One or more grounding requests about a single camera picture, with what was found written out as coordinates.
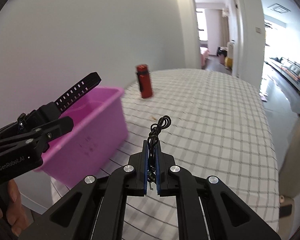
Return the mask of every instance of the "doorway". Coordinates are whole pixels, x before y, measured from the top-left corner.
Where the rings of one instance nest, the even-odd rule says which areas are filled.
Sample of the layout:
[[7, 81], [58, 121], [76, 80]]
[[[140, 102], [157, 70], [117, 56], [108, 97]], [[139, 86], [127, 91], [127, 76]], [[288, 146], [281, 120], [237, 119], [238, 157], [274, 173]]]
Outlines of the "doorway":
[[237, 76], [239, 19], [236, 0], [194, 0], [201, 68]]

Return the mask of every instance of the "chair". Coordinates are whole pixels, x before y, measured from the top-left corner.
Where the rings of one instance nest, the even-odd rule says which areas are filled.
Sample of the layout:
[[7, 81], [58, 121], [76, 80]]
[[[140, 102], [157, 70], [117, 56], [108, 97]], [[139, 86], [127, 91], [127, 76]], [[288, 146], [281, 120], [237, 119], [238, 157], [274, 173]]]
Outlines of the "chair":
[[284, 201], [280, 204], [278, 234], [282, 240], [288, 240], [294, 219], [294, 198], [300, 194], [300, 123], [295, 129], [279, 172], [279, 194], [281, 198], [284, 196]]

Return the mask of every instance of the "red bottle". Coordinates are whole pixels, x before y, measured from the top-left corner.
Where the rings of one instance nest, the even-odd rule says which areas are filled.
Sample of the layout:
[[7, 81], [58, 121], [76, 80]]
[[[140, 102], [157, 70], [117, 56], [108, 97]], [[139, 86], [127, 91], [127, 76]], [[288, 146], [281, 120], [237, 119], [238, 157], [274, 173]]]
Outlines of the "red bottle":
[[152, 97], [152, 88], [148, 65], [137, 66], [137, 77], [139, 80], [140, 92], [142, 98]]

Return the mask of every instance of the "white tablecloth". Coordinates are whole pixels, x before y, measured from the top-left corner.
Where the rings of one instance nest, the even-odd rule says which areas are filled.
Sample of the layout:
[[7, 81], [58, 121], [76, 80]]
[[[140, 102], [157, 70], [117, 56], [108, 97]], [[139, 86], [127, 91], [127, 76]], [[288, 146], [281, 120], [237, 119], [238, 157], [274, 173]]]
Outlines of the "white tablecloth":
[[[142, 151], [151, 124], [169, 115], [172, 125], [159, 135], [162, 152], [195, 176], [218, 176], [277, 231], [278, 170], [258, 90], [232, 76], [198, 69], [156, 71], [151, 79], [152, 98], [142, 99], [137, 83], [126, 89], [122, 106], [129, 137], [97, 176], [126, 165], [131, 154]], [[67, 192], [52, 182], [59, 195]], [[128, 197], [123, 239], [178, 239], [175, 198], [160, 198], [149, 186], [147, 194]]]

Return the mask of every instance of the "human hand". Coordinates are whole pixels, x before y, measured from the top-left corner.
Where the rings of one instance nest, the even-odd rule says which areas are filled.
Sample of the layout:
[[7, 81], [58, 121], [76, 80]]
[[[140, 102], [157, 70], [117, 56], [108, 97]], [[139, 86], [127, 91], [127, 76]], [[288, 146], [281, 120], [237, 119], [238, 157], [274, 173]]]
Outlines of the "human hand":
[[11, 225], [12, 232], [19, 236], [29, 226], [28, 218], [21, 204], [21, 195], [17, 184], [12, 179], [8, 182], [8, 194], [10, 203], [7, 209], [6, 218]]

